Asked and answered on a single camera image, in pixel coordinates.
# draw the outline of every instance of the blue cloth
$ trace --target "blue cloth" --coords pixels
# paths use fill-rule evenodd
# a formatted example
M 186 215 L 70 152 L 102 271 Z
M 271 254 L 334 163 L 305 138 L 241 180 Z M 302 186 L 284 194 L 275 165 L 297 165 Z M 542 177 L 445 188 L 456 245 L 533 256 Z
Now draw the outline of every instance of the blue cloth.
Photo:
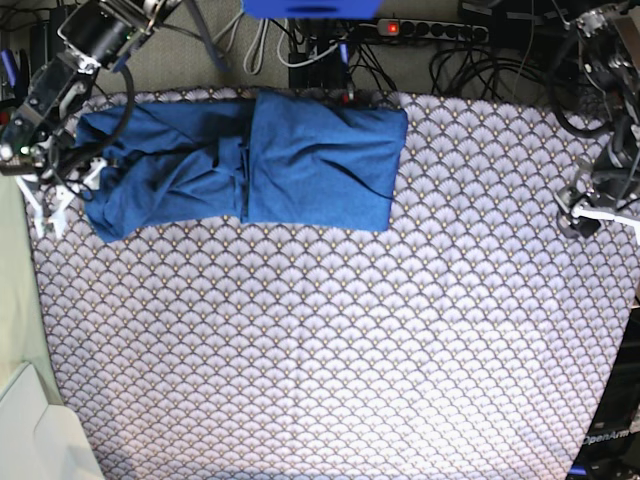
M 85 115 L 76 144 L 113 131 L 122 107 Z M 145 104 L 103 155 L 86 204 L 106 242 L 138 227 L 217 215 L 361 230 L 388 227 L 403 111 L 330 108 L 261 93 L 257 102 Z

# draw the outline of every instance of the scale pattern fabric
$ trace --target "scale pattern fabric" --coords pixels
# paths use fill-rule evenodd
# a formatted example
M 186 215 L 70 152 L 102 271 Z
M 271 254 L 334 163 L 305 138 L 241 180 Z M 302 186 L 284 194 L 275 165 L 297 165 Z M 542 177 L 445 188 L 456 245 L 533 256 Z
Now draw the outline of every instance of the scale pattern fabric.
M 56 379 L 106 478 L 565 477 L 640 278 L 629 229 L 556 228 L 552 193 L 601 147 L 533 108 L 372 102 L 410 121 L 385 233 L 225 217 L 104 245 L 77 205 L 64 240 L 32 230 Z

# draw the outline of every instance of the folded blue shirt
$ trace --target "folded blue shirt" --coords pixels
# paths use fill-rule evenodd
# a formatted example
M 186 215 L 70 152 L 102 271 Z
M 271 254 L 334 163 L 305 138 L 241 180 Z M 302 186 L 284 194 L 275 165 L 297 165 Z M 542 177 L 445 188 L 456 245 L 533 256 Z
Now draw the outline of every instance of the folded blue shirt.
M 122 111 L 83 116 L 76 145 L 113 131 Z M 256 102 L 138 105 L 103 152 L 116 166 L 103 170 L 85 209 L 106 242 L 217 215 L 385 230 L 406 130 L 404 111 L 271 92 Z

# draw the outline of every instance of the blue box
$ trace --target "blue box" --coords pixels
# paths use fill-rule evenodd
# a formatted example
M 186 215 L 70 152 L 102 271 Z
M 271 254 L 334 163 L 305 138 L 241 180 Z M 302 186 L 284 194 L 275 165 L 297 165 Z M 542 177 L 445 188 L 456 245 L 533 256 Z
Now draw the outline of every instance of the blue box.
M 244 0 L 258 18 L 372 18 L 382 0 Z

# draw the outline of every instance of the power strip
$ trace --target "power strip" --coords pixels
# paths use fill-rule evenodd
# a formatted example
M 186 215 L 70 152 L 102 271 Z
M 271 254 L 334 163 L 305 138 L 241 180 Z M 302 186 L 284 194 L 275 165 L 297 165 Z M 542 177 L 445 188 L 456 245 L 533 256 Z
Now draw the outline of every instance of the power strip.
M 373 21 L 381 37 L 489 43 L 489 29 L 460 23 L 381 18 Z

